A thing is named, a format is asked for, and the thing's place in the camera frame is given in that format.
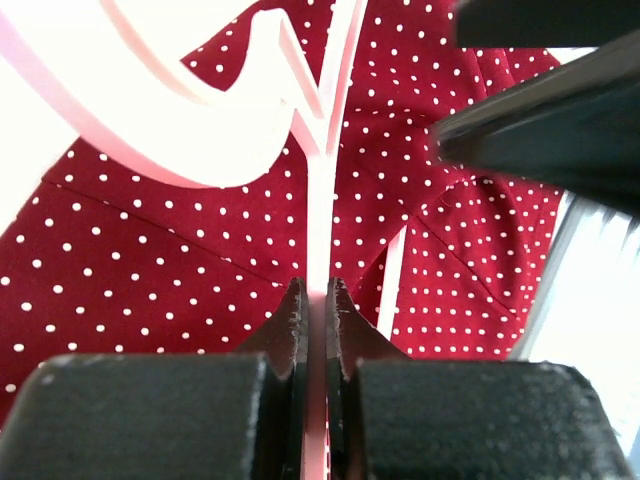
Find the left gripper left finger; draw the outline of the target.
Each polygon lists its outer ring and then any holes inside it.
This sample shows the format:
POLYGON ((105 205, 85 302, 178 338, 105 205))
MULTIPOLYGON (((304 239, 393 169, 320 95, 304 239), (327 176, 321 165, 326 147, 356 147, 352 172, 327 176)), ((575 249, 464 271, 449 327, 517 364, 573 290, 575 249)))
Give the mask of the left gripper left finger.
POLYGON ((308 299, 293 279, 227 354, 60 355, 20 389, 5 479, 297 479, 308 299))

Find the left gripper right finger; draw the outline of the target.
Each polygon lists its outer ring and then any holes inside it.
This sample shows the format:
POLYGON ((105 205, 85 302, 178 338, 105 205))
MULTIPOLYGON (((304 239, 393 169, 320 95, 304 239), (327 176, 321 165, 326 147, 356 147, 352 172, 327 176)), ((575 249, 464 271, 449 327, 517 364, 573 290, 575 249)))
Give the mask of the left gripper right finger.
POLYGON ((549 362, 414 360, 328 286, 335 479, 629 479, 591 383, 549 362))

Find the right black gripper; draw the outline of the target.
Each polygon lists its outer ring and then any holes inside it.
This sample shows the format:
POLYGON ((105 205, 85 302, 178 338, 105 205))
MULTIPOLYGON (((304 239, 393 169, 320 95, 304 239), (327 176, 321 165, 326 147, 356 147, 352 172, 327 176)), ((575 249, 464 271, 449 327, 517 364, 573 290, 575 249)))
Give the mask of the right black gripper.
POLYGON ((460 47, 588 47, 435 126, 442 159, 639 215, 639 4, 459 1, 460 47))

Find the red polka dot cloth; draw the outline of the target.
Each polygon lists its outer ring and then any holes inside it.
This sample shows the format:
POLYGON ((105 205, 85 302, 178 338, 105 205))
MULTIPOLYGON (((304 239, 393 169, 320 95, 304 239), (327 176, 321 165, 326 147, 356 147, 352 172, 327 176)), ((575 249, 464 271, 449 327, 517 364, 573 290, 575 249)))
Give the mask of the red polka dot cloth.
MULTIPOLYGON (((449 1, 368 4, 337 160, 331 272, 379 310, 388 245, 406 241, 391 340, 416 359, 501 360, 524 331, 559 189, 442 163, 433 126, 557 67, 543 49, 459 48, 449 1)), ((224 353, 306 266, 306 162, 187 190, 77 140, 1 238, 1 408, 46 359, 224 353)))

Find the pink plastic hanger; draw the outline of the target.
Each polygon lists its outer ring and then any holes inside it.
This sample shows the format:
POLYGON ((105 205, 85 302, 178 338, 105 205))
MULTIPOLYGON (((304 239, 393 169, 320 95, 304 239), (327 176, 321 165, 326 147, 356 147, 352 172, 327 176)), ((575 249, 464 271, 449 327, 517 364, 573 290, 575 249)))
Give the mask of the pink plastic hanger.
POLYGON ((265 174, 288 137, 307 170, 309 299, 302 475, 326 465, 326 320, 333 188, 349 78, 366 5, 336 3, 314 77, 288 15, 253 16, 227 90, 195 77, 118 1, 5 1, 1 53, 85 140, 180 187, 236 187, 265 174))

